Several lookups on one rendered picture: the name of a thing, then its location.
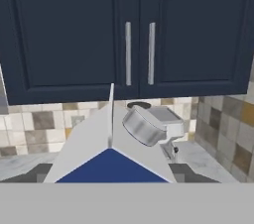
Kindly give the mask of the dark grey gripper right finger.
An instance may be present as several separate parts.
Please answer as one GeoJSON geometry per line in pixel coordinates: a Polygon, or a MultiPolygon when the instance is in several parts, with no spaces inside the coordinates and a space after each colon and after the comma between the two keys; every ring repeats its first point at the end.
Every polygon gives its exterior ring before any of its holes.
{"type": "Polygon", "coordinates": [[[171,171],[177,182],[214,182],[214,179],[204,176],[202,174],[194,172],[187,164],[169,164],[171,171]]]}

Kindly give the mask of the grey metal hood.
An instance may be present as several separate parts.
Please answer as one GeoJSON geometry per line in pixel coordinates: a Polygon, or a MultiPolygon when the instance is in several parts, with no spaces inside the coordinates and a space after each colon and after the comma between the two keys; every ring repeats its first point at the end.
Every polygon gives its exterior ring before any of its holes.
{"type": "Polygon", "coordinates": [[[0,64],[0,115],[7,115],[8,112],[8,101],[6,98],[6,92],[4,87],[4,81],[2,76],[2,69],[0,64]]]}

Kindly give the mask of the navy blue cupboard door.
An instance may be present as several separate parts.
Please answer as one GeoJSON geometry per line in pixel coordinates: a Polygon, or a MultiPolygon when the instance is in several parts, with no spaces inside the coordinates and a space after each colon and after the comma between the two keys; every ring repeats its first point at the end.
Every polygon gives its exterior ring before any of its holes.
{"type": "Polygon", "coordinates": [[[144,98],[247,92],[254,56],[254,0],[140,0],[140,94],[144,98]],[[154,84],[149,25],[156,23],[154,84]]]}
{"type": "Polygon", "coordinates": [[[11,105],[135,99],[139,0],[0,0],[0,64],[11,105]],[[131,23],[126,85],[125,23],[131,23]]]}

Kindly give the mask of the white and blue milk carton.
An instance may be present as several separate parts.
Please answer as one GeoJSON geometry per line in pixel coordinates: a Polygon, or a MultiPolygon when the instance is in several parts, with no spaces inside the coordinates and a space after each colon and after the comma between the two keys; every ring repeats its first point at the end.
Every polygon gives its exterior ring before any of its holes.
{"type": "Polygon", "coordinates": [[[122,121],[128,109],[109,103],[76,125],[45,178],[46,183],[174,183],[159,145],[133,138],[122,121]]]}

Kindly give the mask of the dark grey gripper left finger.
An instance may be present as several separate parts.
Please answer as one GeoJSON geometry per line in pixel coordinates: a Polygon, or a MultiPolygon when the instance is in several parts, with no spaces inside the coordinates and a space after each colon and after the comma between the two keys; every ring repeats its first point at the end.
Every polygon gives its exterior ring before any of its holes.
{"type": "Polygon", "coordinates": [[[45,180],[51,168],[52,164],[38,164],[26,173],[2,179],[2,182],[42,183],[45,180]]]}

